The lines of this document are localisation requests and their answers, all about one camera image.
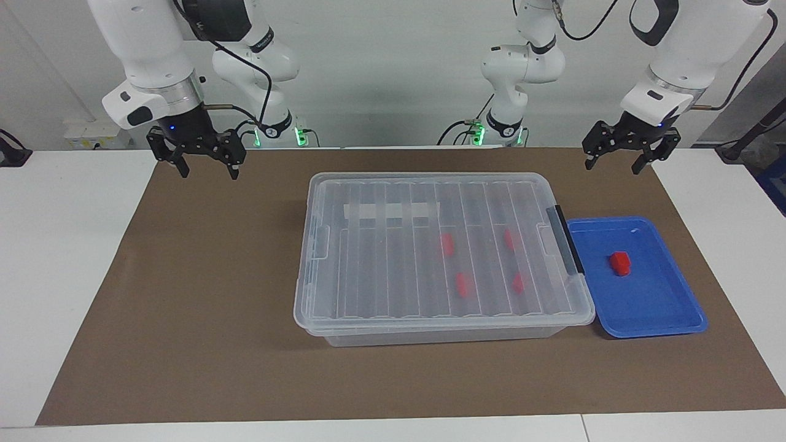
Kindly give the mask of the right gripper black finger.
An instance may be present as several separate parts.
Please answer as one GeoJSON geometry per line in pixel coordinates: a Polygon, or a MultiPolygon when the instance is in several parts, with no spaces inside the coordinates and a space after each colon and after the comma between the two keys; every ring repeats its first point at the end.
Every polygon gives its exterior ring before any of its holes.
{"type": "Polygon", "coordinates": [[[175,167],[183,179],[189,176],[189,166],[184,159],[185,145],[177,145],[170,149],[168,140],[161,128],[150,128],[146,139],[157,161],[169,163],[169,165],[175,167]]]}
{"type": "Polygon", "coordinates": [[[228,130],[216,134],[216,144],[214,145],[214,159],[223,163],[227,167],[230,179],[237,180],[239,177],[239,167],[243,165],[246,158],[241,137],[236,130],[228,130]]]}

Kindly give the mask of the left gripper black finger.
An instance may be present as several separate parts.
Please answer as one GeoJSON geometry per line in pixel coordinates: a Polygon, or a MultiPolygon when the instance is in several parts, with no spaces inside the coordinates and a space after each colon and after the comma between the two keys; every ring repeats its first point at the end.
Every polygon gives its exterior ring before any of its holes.
{"type": "Polygon", "coordinates": [[[679,142],[680,133],[678,129],[668,129],[654,147],[647,140],[642,140],[639,143],[641,154],[632,164],[632,173],[640,174],[651,163],[667,160],[679,142]]]}
{"type": "Polygon", "coordinates": [[[586,170],[592,170],[601,156],[615,151],[614,129],[614,126],[610,126],[606,122],[597,122],[584,137],[583,151],[586,155],[586,170]]]}

